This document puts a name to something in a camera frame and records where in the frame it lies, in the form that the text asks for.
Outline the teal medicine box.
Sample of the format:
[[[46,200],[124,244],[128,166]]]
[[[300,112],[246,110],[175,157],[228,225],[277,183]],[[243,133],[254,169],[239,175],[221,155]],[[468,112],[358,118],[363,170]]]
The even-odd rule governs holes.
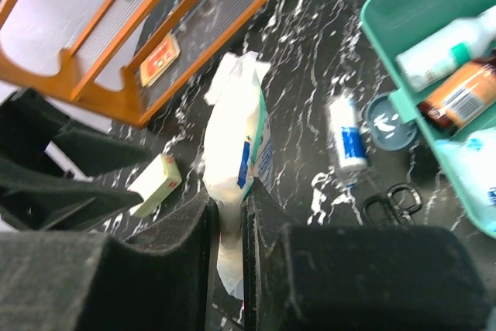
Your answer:
[[[367,0],[360,18],[467,217],[495,235],[495,0]]]

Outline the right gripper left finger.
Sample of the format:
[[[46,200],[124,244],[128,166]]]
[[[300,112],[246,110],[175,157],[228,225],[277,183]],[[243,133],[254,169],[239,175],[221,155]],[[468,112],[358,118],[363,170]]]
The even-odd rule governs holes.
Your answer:
[[[203,330],[218,212],[200,191],[151,227],[1,235],[3,330]]]

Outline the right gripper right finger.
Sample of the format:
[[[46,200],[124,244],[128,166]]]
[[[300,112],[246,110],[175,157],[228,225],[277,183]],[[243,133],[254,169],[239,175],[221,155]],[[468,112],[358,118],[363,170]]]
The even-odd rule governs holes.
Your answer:
[[[435,226],[307,226],[255,180],[243,211],[247,330],[486,330],[489,294]]]

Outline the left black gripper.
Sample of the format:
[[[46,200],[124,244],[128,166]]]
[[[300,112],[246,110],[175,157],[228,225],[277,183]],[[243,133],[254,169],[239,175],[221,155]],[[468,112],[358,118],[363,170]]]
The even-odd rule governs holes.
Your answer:
[[[152,153],[102,133],[51,105],[32,88],[1,104],[1,218],[17,230],[89,230],[143,202],[134,191],[69,179],[45,150],[50,141],[86,176],[151,159]]]

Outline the brown medicine bottle orange cap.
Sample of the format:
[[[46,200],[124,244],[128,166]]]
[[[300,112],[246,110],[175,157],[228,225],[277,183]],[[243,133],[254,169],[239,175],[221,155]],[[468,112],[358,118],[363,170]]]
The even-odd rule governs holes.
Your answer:
[[[422,116],[452,136],[495,103],[495,55],[465,63],[417,105]]]

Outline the blue white pouch packet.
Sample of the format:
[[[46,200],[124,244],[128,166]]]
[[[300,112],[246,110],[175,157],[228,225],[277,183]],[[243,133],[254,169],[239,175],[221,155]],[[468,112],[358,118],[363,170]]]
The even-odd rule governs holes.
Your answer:
[[[475,131],[463,142],[437,140],[436,148],[477,206],[495,209],[495,128]]]

